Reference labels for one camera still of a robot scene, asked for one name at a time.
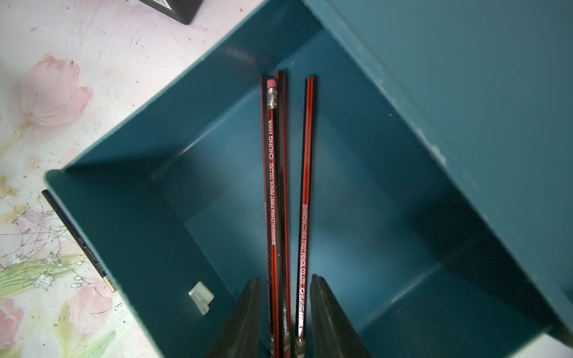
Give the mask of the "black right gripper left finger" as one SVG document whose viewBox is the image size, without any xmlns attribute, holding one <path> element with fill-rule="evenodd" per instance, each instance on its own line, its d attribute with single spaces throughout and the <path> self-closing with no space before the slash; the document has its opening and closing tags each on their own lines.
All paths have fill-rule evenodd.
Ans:
<svg viewBox="0 0 573 358">
<path fill-rule="evenodd" d="M 258 357 L 262 313 L 261 279 L 250 280 L 207 357 Z"/>
</svg>

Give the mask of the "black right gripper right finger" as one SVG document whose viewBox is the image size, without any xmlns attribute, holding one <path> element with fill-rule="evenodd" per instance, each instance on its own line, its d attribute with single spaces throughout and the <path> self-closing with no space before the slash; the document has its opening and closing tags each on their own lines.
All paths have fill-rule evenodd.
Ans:
<svg viewBox="0 0 573 358">
<path fill-rule="evenodd" d="M 310 287 L 313 356 L 371 357 L 324 277 L 314 274 Z"/>
</svg>

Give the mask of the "teal drawer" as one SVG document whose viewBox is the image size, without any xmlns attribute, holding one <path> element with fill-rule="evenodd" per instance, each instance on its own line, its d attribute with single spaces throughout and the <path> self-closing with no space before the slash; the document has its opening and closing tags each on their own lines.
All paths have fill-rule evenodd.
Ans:
<svg viewBox="0 0 573 358">
<path fill-rule="evenodd" d="M 267 119 L 286 73 L 296 297 L 305 80 L 316 76 L 310 275 L 374 357 L 508 357 L 559 325 L 531 279 L 390 101 L 301 1 L 265 1 L 206 57 L 62 169 L 55 201 L 163 357 L 204 357 L 261 280 L 272 349 Z"/>
</svg>

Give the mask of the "red black striped pencil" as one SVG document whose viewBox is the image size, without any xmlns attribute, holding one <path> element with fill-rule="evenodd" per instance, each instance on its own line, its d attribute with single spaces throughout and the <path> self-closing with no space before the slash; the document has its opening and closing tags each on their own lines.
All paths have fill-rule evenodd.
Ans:
<svg viewBox="0 0 573 358">
<path fill-rule="evenodd" d="M 276 108 L 276 81 L 271 78 L 264 80 L 266 91 L 266 139 L 267 139 L 267 184 L 269 213 L 269 237 L 271 255 L 271 283 L 272 283 L 272 338 L 274 344 L 274 357 L 282 357 L 281 328 L 280 328 L 280 298 L 279 298 L 279 274 L 277 264 L 277 222 L 276 222 L 276 190 L 275 190 L 275 136 L 274 136 L 274 109 Z"/>
</svg>

